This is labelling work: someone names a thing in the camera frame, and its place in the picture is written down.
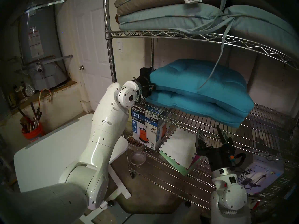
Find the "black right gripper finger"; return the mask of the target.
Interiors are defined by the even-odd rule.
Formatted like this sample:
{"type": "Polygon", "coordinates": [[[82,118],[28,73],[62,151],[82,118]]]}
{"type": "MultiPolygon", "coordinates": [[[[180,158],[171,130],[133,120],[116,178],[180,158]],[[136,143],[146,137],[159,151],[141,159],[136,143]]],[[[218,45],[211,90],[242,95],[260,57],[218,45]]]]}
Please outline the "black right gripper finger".
{"type": "Polygon", "coordinates": [[[198,128],[196,133],[196,148],[206,148],[201,128],[198,128]]]}
{"type": "Polygon", "coordinates": [[[218,132],[218,136],[220,138],[221,143],[227,144],[228,146],[233,146],[233,141],[231,137],[228,137],[225,132],[219,127],[219,125],[216,126],[217,128],[217,132],[218,132]]]}

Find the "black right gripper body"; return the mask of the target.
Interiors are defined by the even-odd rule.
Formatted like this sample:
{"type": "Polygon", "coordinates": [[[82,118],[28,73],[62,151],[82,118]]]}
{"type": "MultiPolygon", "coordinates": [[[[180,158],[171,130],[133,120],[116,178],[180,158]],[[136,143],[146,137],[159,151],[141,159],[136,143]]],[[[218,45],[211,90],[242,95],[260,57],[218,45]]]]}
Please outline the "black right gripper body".
{"type": "Polygon", "coordinates": [[[220,170],[222,168],[229,168],[231,171],[234,171],[240,167],[246,159],[246,153],[234,155],[235,152],[236,149],[233,143],[225,143],[220,148],[206,146],[206,144],[196,146],[197,155],[206,156],[208,158],[211,171],[220,170]]]}

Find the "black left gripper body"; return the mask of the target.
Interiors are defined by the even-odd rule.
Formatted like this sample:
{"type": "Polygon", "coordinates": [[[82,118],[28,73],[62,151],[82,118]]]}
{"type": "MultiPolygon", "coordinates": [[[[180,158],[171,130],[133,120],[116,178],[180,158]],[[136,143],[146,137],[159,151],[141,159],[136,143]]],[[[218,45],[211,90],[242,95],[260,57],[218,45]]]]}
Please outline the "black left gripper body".
{"type": "Polygon", "coordinates": [[[140,95],[143,98],[151,96],[152,92],[155,91],[155,84],[150,81],[150,74],[154,71],[152,67],[143,67],[140,69],[140,75],[134,79],[138,83],[140,88],[140,95]]]}

